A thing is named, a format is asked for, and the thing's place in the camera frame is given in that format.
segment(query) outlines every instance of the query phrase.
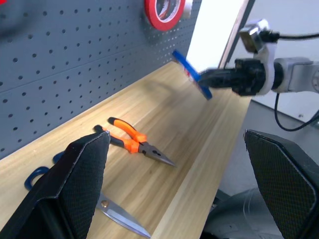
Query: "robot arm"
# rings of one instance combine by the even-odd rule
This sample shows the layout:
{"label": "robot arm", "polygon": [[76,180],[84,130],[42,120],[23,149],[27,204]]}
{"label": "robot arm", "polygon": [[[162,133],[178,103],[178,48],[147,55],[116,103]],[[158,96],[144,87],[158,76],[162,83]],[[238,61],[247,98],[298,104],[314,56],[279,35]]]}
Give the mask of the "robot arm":
{"label": "robot arm", "polygon": [[208,69],[199,85],[232,88],[241,96],[312,91],[319,93],[319,62],[305,57],[274,59],[276,42],[264,42],[261,32],[269,30],[266,20],[246,25],[240,36],[253,58],[236,59],[233,69]]}

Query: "gray pegboard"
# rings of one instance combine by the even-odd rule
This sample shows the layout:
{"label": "gray pegboard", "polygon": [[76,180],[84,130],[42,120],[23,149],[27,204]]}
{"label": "gray pegboard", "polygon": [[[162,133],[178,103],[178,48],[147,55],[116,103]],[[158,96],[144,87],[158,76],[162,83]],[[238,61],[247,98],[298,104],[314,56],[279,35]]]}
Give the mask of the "gray pegboard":
{"label": "gray pegboard", "polygon": [[0,5],[0,159],[187,54],[191,19],[151,27],[144,0],[8,0]]}

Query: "gray floor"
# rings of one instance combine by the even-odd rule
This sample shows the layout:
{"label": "gray floor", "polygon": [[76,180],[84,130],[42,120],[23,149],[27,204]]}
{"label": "gray floor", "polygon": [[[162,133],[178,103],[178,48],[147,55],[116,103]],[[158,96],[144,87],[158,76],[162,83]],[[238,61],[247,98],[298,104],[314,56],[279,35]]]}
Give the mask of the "gray floor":
{"label": "gray floor", "polygon": [[[280,115],[279,120],[282,125],[287,128],[295,128],[300,125],[297,120],[284,115]],[[308,126],[297,132],[286,132],[277,126],[272,109],[252,101],[249,105],[241,131],[238,134],[231,159],[219,186],[220,190],[230,196],[257,186],[243,139],[245,129],[267,132],[291,140],[297,143],[319,164],[319,129]]]}

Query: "white wall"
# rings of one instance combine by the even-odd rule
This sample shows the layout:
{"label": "white wall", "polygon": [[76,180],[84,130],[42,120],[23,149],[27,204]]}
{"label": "white wall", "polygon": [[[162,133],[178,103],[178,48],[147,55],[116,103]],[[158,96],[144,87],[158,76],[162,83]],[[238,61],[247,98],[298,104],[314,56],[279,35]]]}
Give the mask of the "white wall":
{"label": "white wall", "polygon": [[[282,34],[304,34],[319,32],[318,0],[256,0],[248,21],[265,18],[271,29]],[[236,58],[251,57],[241,40],[235,48],[229,66]],[[304,56],[319,61],[319,39],[307,41],[279,41],[276,58]],[[275,93],[254,100],[274,108]],[[319,110],[319,94],[312,92],[281,94],[280,112],[301,121],[308,121]]]}
{"label": "white wall", "polygon": [[217,67],[243,0],[202,0],[187,59],[198,71]]}

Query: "wooden table surface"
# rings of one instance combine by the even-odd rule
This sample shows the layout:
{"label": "wooden table surface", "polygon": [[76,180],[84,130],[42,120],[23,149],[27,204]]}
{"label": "wooden table surface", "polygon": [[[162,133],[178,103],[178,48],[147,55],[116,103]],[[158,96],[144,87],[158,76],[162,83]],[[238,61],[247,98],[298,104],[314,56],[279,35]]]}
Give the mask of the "wooden table surface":
{"label": "wooden table surface", "polygon": [[[175,63],[156,70],[29,145],[0,160],[0,228],[27,194],[24,181],[39,166],[100,124],[118,117],[147,134],[176,163],[110,146],[102,191],[131,213],[153,239],[197,239],[236,142],[250,98],[231,90],[199,93]],[[142,238],[96,210],[88,239]]]}

